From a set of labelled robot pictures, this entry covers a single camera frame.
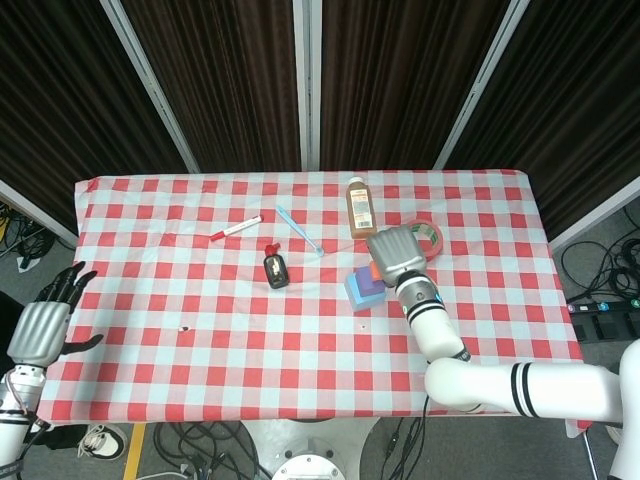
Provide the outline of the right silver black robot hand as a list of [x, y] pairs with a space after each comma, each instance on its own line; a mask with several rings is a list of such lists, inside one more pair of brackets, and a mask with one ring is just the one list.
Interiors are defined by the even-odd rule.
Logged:
[[400, 276], [406, 272], [426, 273], [425, 253], [406, 225], [371, 235], [366, 239], [366, 244], [387, 287], [395, 287]]

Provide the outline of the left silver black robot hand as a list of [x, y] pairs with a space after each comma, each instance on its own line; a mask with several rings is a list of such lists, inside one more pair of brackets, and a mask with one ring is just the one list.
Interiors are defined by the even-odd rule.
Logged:
[[82, 342], [68, 342], [71, 316], [86, 286], [97, 276], [91, 270], [82, 276], [85, 262], [62, 270], [22, 311], [9, 343], [7, 354], [15, 365], [48, 368], [61, 355], [81, 353], [96, 347], [103, 334]]

